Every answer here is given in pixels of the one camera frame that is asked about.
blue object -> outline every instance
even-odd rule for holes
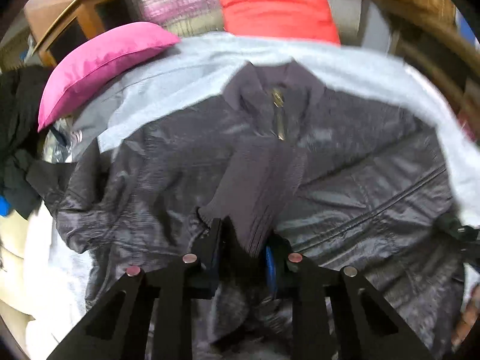
[[[10,203],[8,203],[3,196],[0,196],[0,215],[7,216],[8,214],[10,214],[10,211],[11,211]]]
[[[20,60],[25,61],[25,58],[27,58],[28,50],[25,50],[20,54]]]
[[[277,271],[275,269],[272,250],[269,246],[265,248],[265,259],[267,263],[267,286],[270,294],[275,297],[277,294]]]
[[[460,12],[457,12],[457,27],[460,35],[462,35],[465,40],[475,46],[475,41],[477,40],[475,38],[475,34]]]

cream fabric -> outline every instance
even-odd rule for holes
[[[15,256],[24,257],[28,221],[16,211],[4,218],[0,216],[0,239],[3,247]]]
[[[23,285],[23,259],[0,247],[3,269],[0,270],[0,300],[25,314],[31,307]]]
[[[18,344],[26,351],[26,327],[30,316],[15,310],[5,302],[0,300],[0,315],[10,330],[11,335],[17,340]]]

red pillow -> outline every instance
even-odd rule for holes
[[[220,0],[234,35],[318,39],[340,44],[327,0]]]

shiny nylon jacket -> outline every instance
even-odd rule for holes
[[[108,169],[96,142],[78,163],[32,167],[28,180],[64,241],[94,257],[87,305],[128,266],[150,271],[188,252],[206,228],[196,210],[212,200],[238,142],[274,135],[307,153],[275,232],[321,266],[357,267],[440,356],[463,287],[452,280],[461,269],[458,245],[431,226],[452,203],[435,131],[405,109],[332,91],[296,62],[248,64],[222,95],[141,127]],[[262,289],[229,288],[219,289],[222,302],[197,303],[194,358],[288,356],[291,305],[269,301]],[[227,312],[237,315],[219,323]],[[245,334],[234,347],[211,345],[240,326]]]

blue fabric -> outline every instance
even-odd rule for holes
[[[10,203],[3,196],[0,196],[0,215],[7,216],[10,213]]]
[[[470,28],[469,24],[465,20],[465,18],[459,13],[459,19],[458,19],[458,29],[460,32],[460,35],[467,40],[469,43],[472,45],[475,45],[475,34],[473,33],[472,29]]]
[[[273,260],[272,250],[269,246],[265,249],[265,259],[267,264],[267,286],[273,297],[277,293],[277,272],[275,270],[275,261]]]

